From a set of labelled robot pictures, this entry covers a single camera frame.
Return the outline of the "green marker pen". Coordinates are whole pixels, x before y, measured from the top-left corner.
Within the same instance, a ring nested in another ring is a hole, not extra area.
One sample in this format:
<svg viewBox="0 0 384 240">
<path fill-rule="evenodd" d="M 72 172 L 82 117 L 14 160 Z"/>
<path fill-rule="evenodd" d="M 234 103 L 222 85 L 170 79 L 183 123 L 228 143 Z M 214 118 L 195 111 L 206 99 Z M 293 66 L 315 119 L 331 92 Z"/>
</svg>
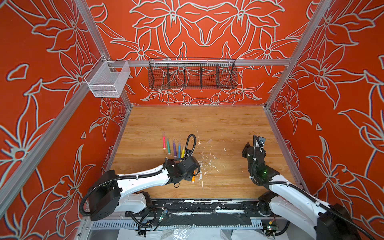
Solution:
<svg viewBox="0 0 384 240">
<path fill-rule="evenodd" d="M 166 138 L 166 144 L 167 144 L 167 152 L 168 152 L 168 155 L 171 155 L 171 147 L 170 147 L 170 141 L 169 141 L 169 138 Z"/>
</svg>

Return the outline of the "pink marker pen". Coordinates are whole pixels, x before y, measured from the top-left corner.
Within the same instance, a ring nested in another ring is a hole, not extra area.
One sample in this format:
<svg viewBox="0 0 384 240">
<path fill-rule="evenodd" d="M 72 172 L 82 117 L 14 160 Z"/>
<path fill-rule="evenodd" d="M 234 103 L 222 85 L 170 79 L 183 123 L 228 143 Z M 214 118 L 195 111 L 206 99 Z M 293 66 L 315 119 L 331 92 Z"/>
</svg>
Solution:
<svg viewBox="0 0 384 240">
<path fill-rule="evenodd" d="M 163 149 L 166 150 L 167 149 L 167 142 L 166 142 L 166 135 L 163 134 Z"/>
</svg>

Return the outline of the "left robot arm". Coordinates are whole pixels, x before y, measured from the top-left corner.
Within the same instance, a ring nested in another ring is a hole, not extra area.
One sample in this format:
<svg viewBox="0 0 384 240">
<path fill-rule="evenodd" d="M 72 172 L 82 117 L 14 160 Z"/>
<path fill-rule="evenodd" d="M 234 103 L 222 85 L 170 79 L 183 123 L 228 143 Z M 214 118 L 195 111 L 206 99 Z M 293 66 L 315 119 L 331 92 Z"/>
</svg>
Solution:
<svg viewBox="0 0 384 240">
<path fill-rule="evenodd" d="M 178 185 L 181 181 L 192 181 L 200 173 L 201 166 L 193 152 L 197 138 L 191 149 L 185 147 L 185 156 L 176 159 L 165 159 L 156 168 L 128 175 L 117 175 L 114 170 L 105 172 L 87 191 L 79 203 L 79 213 L 90 217 L 91 221 L 102 220 L 114 212 L 139 213 L 150 205 L 150 196 L 143 193 L 152 187 Z"/>
</svg>

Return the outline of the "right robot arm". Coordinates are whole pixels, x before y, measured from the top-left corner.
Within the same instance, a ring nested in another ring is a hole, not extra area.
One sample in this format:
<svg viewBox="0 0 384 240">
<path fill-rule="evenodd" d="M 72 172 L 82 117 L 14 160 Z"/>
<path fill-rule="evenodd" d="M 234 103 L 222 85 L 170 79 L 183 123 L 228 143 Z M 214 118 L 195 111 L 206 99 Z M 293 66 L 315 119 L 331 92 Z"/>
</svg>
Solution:
<svg viewBox="0 0 384 240">
<path fill-rule="evenodd" d="M 314 240 L 359 240 L 374 237 L 352 221 L 343 206 L 331 205 L 291 183 L 265 162 L 265 138 L 253 136 L 242 156 L 248 161 L 251 181 L 267 189 L 259 197 L 258 212 L 264 217 L 278 215 L 294 224 Z"/>
</svg>

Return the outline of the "blue marker pen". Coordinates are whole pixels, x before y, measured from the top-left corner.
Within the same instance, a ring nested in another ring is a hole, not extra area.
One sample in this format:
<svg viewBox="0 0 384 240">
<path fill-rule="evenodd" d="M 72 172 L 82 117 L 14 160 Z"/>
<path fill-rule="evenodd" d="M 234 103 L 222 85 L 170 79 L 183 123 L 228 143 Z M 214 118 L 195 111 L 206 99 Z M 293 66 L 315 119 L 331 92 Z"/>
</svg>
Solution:
<svg viewBox="0 0 384 240">
<path fill-rule="evenodd" d="M 181 142 L 178 143 L 178 158 L 180 159 L 182 155 L 182 145 Z"/>
</svg>

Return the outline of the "purple marker pen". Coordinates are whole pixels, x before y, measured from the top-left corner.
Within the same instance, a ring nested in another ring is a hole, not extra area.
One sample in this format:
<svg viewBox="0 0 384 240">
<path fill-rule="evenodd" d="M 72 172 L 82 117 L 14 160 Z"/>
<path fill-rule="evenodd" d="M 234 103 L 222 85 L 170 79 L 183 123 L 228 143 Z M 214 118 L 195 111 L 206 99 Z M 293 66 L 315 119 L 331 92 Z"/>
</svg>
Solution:
<svg viewBox="0 0 384 240">
<path fill-rule="evenodd" d="M 176 146 L 175 141 L 173 141 L 173 153 L 174 153 L 174 157 L 177 158 L 178 157 L 178 150 L 177 150 L 177 146 Z"/>
</svg>

